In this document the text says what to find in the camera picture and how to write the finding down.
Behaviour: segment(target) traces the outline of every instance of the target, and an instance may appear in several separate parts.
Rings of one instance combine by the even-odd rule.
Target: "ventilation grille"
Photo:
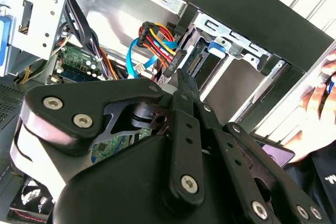
[[[18,113],[24,94],[0,84],[0,130]]]

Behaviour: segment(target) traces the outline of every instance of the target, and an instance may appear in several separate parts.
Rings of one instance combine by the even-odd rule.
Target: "black sleeve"
[[[315,153],[312,153],[300,162],[288,164],[284,167],[284,170],[327,214],[329,218],[328,223],[336,223],[336,209],[330,204],[321,178],[317,172],[314,156]]]

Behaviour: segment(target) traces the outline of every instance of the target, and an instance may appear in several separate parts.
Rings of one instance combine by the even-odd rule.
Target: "cable bundle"
[[[158,33],[162,34],[165,38],[164,41],[157,36]],[[132,42],[126,57],[127,70],[134,78],[138,77],[138,73],[134,70],[131,59],[131,52],[134,45],[147,48],[154,54],[154,56],[144,64],[145,69],[153,65],[157,60],[160,61],[159,68],[167,68],[176,55],[176,52],[172,49],[177,48],[177,43],[174,42],[173,35],[166,27],[159,23],[143,23],[139,28],[139,38]]]
[[[117,67],[109,61],[107,54],[100,48],[98,36],[90,28],[76,0],[67,0],[64,16],[71,33],[83,48],[100,62],[104,77],[118,80],[120,76],[117,74]]]

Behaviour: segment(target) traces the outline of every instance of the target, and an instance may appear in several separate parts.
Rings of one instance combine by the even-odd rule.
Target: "smartphone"
[[[265,144],[256,141],[261,148],[272,158],[281,168],[294,158],[295,153],[276,144]]]

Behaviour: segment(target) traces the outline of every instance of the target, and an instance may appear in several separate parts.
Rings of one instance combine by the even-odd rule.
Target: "finger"
[[[299,108],[302,108],[306,112],[308,102],[309,102],[312,95],[313,95],[313,92],[310,92],[310,93],[306,94],[306,96],[303,97],[302,100],[300,101]]]
[[[327,60],[334,61],[336,60],[336,50],[327,56]]]
[[[321,123],[323,125],[334,125],[336,116],[336,87],[333,87],[328,95],[321,113]]]
[[[322,97],[325,91],[326,85],[321,83],[318,87],[314,90],[313,95],[311,96],[308,105],[307,105],[307,112],[308,111],[318,111],[319,106],[322,101]]]
[[[336,62],[329,63],[322,67],[322,72],[327,74],[327,75],[332,75],[333,73],[336,72]]]

